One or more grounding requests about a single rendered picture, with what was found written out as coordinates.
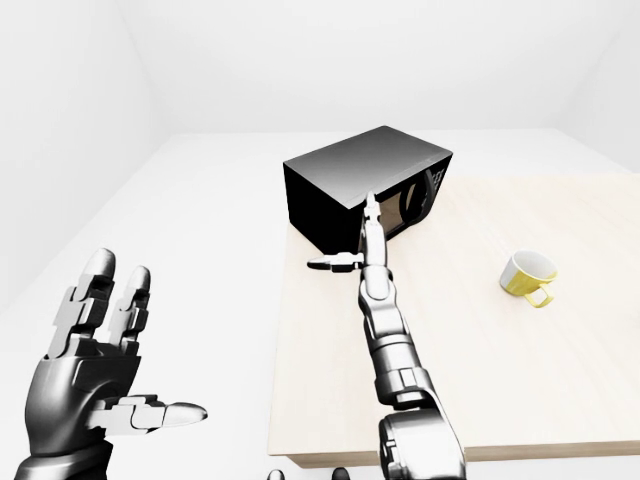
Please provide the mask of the black microwave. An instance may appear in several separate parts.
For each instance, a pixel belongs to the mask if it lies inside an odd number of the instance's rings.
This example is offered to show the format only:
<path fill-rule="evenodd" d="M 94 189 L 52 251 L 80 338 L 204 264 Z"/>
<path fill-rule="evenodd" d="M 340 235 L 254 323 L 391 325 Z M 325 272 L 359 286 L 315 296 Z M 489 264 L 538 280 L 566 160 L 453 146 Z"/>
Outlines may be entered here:
<path fill-rule="evenodd" d="M 380 204 L 429 170 L 436 196 L 453 153 L 381 126 L 283 163 L 290 223 L 324 254 L 355 253 L 369 191 Z"/>

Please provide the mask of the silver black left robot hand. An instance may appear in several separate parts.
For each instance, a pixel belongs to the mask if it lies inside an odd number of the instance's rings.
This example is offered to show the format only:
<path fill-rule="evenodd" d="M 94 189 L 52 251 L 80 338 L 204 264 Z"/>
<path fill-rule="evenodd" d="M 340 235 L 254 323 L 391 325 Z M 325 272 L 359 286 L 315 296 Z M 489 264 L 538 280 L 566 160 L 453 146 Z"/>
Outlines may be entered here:
<path fill-rule="evenodd" d="M 144 435 L 208 416 L 199 405 L 131 394 L 141 362 L 138 336 L 149 315 L 151 274 L 136 267 L 122 297 L 112 303 L 115 267 L 112 251 L 97 250 L 61 301 L 26 401 L 34 456 L 75 453 L 107 436 Z"/>

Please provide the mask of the black microwave door with window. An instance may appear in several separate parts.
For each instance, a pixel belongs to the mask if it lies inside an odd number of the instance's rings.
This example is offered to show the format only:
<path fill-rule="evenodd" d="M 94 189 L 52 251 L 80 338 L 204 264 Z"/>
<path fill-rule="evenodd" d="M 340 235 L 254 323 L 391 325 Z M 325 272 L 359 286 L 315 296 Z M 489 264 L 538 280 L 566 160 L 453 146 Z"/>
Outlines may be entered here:
<path fill-rule="evenodd" d="M 386 239 L 421 222 L 430 213 L 435 197 L 435 180 L 429 170 L 402 182 L 394 195 L 380 202 L 380 223 Z"/>

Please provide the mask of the yellow and white mug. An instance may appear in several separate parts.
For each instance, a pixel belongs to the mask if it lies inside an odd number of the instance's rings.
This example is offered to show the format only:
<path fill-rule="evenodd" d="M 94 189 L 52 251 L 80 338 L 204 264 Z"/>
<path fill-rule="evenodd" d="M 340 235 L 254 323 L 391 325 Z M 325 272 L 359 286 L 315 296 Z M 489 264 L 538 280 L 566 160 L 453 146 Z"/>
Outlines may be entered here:
<path fill-rule="evenodd" d="M 520 249 L 509 258 L 499 285 L 513 296 L 524 297 L 534 308 L 542 308 L 554 300 L 549 285 L 557 278 L 558 271 L 557 265 L 546 255 Z"/>

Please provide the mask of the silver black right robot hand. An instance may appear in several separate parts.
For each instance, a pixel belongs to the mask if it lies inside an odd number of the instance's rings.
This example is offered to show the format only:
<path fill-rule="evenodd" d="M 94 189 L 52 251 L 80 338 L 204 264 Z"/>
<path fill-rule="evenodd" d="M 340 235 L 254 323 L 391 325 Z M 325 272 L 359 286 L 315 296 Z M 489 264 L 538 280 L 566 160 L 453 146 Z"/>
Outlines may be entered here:
<path fill-rule="evenodd" d="M 308 260 L 307 266 L 337 273 L 360 269 L 366 292 L 365 299 L 389 300 L 391 277 L 387 268 L 387 244 L 383 226 L 379 221 L 380 216 L 380 205 L 374 194 L 369 191 L 363 209 L 359 251 L 322 255 Z"/>

